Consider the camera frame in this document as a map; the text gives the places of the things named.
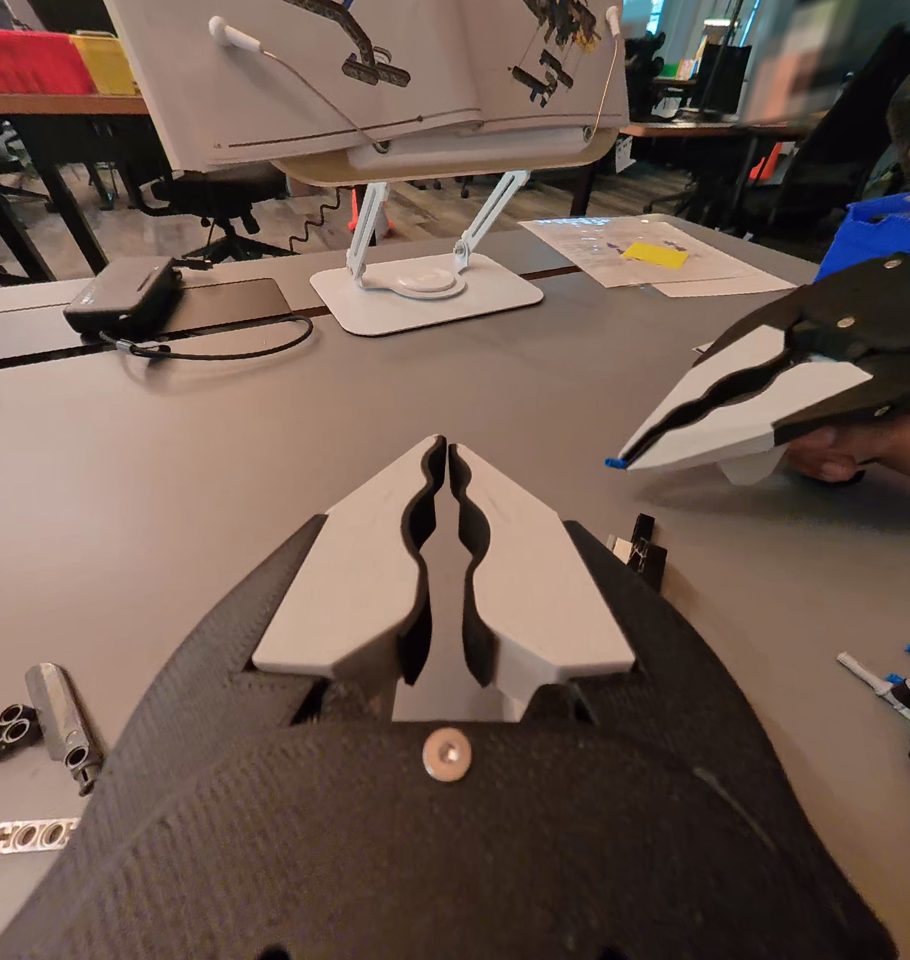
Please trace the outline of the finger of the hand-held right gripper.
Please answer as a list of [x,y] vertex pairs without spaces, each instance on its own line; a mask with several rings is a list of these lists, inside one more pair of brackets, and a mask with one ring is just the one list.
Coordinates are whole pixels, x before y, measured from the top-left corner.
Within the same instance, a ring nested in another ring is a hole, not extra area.
[[871,381],[871,373],[851,363],[790,366],[751,395],[710,401],[685,423],[654,425],[625,449],[625,471],[670,472],[768,454],[864,405],[856,393]]
[[626,461],[778,461],[771,427],[748,400],[787,364],[785,332],[761,325],[701,361],[669,391],[619,452]]

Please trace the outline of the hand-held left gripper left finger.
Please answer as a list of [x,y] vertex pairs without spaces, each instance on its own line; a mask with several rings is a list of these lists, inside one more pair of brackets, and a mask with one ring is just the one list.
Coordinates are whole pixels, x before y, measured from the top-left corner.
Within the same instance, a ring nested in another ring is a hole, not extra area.
[[432,637],[421,548],[436,529],[447,440],[429,436],[331,507],[256,647],[271,674],[355,685],[379,716],[393,714]]

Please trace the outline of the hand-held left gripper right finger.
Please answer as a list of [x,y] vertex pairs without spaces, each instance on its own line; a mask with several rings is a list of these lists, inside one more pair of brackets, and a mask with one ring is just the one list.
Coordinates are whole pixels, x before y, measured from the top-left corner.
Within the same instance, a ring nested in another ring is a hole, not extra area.
[[544,687],[628,673],[636,655],[559,514],[462,443],[448,471],[471,556],[465,661],[506,718],[521,721]]

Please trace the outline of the small black lego sub-assembly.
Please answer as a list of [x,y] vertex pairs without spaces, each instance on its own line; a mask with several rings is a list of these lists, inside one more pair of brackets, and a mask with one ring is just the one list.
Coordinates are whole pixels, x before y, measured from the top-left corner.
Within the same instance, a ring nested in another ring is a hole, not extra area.
[[667,549],[654,541],[655,520],[646,513],[640,513],[634,523],[629,539],[610,534],[606,549],[630,570],[660,594],[663,585],[667,561]]

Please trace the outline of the black lego connector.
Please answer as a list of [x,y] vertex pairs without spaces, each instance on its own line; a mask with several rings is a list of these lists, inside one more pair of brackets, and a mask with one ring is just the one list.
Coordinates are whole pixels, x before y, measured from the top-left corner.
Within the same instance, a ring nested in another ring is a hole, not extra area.
[[42,739],[37,711],[30,705],[14,703],[0,713],[0,762]]

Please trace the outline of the light grey lego beam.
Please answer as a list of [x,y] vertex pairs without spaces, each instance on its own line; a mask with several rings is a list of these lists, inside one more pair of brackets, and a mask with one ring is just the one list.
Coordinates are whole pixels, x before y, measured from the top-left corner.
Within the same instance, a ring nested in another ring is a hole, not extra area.
[[61,851],[78,822],[77,817],[0,822],[0,857]]

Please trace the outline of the person's right hand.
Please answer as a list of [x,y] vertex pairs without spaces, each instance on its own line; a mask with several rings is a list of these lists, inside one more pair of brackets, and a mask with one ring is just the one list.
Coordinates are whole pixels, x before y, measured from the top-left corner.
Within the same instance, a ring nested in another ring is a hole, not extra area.
[[910,477],[910,414],[821,427],[793,440],[786,461],[796,473],[834,485],[852,481],[871,464]]

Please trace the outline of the blue ridged plastic bin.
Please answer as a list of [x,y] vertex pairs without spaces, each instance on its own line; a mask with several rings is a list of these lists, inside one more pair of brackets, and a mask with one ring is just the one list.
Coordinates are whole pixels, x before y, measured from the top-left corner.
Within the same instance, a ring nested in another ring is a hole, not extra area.
[[863,199],[847,207],[816,281],[897,254],[910,255],[910,193]]

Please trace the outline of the yellow sticky note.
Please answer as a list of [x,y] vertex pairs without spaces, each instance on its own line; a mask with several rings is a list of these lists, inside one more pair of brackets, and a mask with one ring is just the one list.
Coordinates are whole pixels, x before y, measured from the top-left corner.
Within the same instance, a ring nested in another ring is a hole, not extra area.
[[622,254],[625,259],[668,270],[681,269],[689,256],[688,249],[683,247],[640,241],[632,243]]

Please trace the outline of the black office chair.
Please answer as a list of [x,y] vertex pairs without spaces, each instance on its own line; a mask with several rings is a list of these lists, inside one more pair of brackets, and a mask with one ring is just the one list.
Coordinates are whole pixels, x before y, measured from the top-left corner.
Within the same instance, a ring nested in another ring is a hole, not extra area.
[[856,198],[891,141],[886,114],[904,79],[907,38],[903,27],[889,31],[818,126],[800,142],[779,185],[743,193],[733,210],[734,235],[807,234]]
[[222,230],[220,239],[210,240],[176,260],[185,267],[209,269],[225,260],[293,256],[287,247],[242,237],[233,226],[239,220],[248,235],[257,234],[260,228],[253,215],[254,205],[288,196],[286,176],[269,163],[244,164],[207,174],[164,174],[149,183],[153,198],[162,202],[156,208],[147,204],[142,187],[136,185],[129,170],[122,169],[120,173],[128,198],[137,210],[156,218],[191,215],[210,231]]

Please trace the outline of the black monitor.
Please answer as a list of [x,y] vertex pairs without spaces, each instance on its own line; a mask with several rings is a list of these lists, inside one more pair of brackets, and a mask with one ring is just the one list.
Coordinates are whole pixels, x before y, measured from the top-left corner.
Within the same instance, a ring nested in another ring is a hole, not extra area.
[[736,114],[752,50],[752,45],[706,44],[689,107],[711,114]]

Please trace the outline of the white book stand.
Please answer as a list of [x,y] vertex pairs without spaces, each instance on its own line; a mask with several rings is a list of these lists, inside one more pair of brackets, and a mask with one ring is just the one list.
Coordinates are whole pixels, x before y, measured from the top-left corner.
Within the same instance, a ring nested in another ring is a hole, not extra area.
[[[475,250],[535,171],[589,165],[628,119],[624,2],[281,2],[213,15],[225,62],[293,97],[278,146],[307,182],[365,185],[341,269],[311,283],[341,327],[379,336],[538,304]],[[369,266],[393,184],[496,175],[446,255]]]

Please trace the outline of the black power bank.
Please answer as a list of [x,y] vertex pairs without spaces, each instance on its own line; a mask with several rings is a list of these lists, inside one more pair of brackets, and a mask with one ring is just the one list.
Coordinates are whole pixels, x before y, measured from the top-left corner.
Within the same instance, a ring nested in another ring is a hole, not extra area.
[[116,340],[148,341],[164,328],[182,293],[174,258],[116,258],[64,307],[63,316],[87,340],[105,334]]

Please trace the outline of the wooden desk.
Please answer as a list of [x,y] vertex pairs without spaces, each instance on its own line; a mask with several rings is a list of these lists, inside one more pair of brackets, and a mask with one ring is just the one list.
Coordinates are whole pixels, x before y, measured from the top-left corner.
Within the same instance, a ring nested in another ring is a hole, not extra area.
[[60,168],[111,162],[126,186],[130,170],[160,173],[169,165],[139,96],[0,94],[0,119],[11,123],[45,187],[54,211],[93,274],[107,258],[82,215]]

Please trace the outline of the red cloth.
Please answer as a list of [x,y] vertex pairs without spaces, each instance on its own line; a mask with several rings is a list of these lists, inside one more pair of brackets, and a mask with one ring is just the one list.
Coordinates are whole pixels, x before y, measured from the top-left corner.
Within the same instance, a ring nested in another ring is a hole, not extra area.
[[0,29],[0,94],[88,95],[96,91],[67,35]]

